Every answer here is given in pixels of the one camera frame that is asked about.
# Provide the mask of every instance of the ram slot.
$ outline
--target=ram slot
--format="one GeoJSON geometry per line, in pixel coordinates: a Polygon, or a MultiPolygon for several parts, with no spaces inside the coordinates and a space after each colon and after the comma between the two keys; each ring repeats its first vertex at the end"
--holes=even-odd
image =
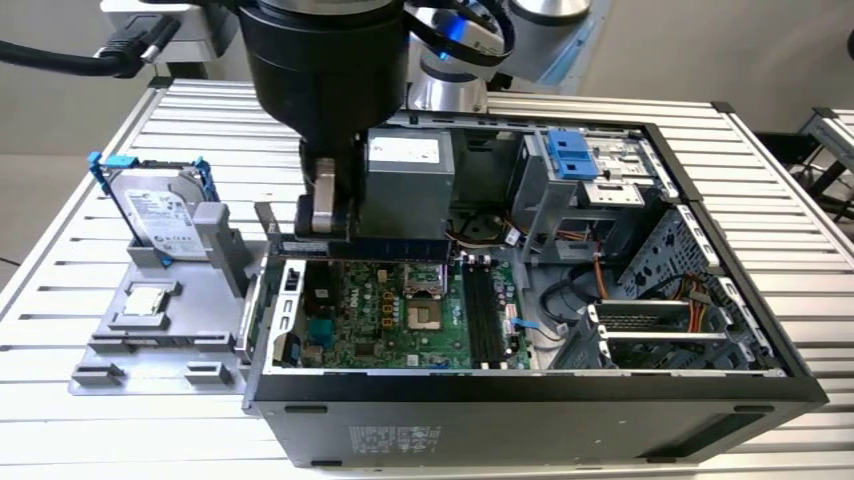
{"type": "Polygon", "coordinates": [[[505,352],[495,290],[489,267],[463,266],[463,294],[473,368],[502,368],[505,352]]]}

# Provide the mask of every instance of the white label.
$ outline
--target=white label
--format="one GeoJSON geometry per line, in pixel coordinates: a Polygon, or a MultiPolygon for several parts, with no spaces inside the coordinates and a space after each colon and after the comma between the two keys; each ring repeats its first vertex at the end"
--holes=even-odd
{"type": "Polygon", "coordinates": [[[152,347],[156,347],[159,345],[156,340],[147,339],[147,338],[130,338],[124,341],[124,344],[136,345],[136,346],[146,345],[152,347]]]}
{"type": "Polygon", "coordinates": [[[435,138],[375,137],[369,160],[378,162],[439,163],[439,140],[435,138]]]}
{"type": "Polygon", "coordinates": [[[507,232],[507,236],[505,237],[505,243],[511,247],[515,247],[517,243],[519,242],[519,235],[522,235],[522,232],[510,227],[510,232],[507,232]]]}
{"type": "Polygon", "coordinates": [[[207,258],[182,197],[152,190],[127,190],[124,196],[152,246],[172,258],[207,258]]]}
{"type": "Polygon", "coordinates": [[[350,441],[354,453],[433,453],[439,444],[441,426],[351,426],[350,441]]]}

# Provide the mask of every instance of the blue drive bay latch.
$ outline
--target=blue drive bay latch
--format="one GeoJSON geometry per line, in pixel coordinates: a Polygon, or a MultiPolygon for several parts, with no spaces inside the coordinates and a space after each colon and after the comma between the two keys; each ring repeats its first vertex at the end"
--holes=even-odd
{"type": "Polygon", "coordinates": [[[581,132],[549,130],[546,133],[546,150],[551,156],[558,178],[563,180],[593,180],[599,176],[599,168],[581,132]]]}

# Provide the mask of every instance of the slotted metal surface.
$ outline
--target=slotted metal surface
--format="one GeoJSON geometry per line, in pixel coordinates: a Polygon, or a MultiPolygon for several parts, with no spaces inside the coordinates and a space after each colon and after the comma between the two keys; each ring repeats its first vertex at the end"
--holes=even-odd
{"type": "MultiPolygon", "coordinates": [[[[67,393],[128,261],[127,228],[87,178],[0,294],[0,438],[15,439],[0,448],[0,465],[11,465],[0,476],[854,476],[852,246],[738,118],[706,103],[519,94],[497,94],[490,102],[498,114],[660,125],[832,403],[697,466],[294,471],[263,420],[243,415],[238,396],[67,393]]],[[[233,221],[254,238],[262,233],[254,200],[273,201],[279,219],[293,218],[302,191],[297,147],[297,135],[262,112],[250,85],[182,81],[147,91],[107,153],[176,160],[203,155],[233,221]]]]}

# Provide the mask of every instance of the green circuit board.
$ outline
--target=green circuit board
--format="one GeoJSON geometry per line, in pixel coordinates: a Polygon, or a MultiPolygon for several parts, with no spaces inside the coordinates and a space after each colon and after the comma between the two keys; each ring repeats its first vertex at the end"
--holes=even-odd
{"type": "MultiPolygon", "coordinates": [[[[461,269],[459,262],[451,266],[347,265],[341,279],[333,345],[323,352],[322,365],[311,365],[318,363],[318,358],[305,358],[306,366],[473,368],[461,269]],[[414,292],[413,285],[435,286],[443,281],[447,285],[439,300],[434,296],[435,289],[414,292]]],[[[503,321],[505,306],[499,302],[515,304],[517,301],[515,287],[507,289],[513,285],[510,265],[502,264],[493,269],[493,279],[497,292],[502,292],[501,300],[497,293],[495,308],[503,321]]],[[[525,335],[517,338],[521,348],[518,354],[509,357],[507,365],[509,368],[529,368],[525,335]]]]}

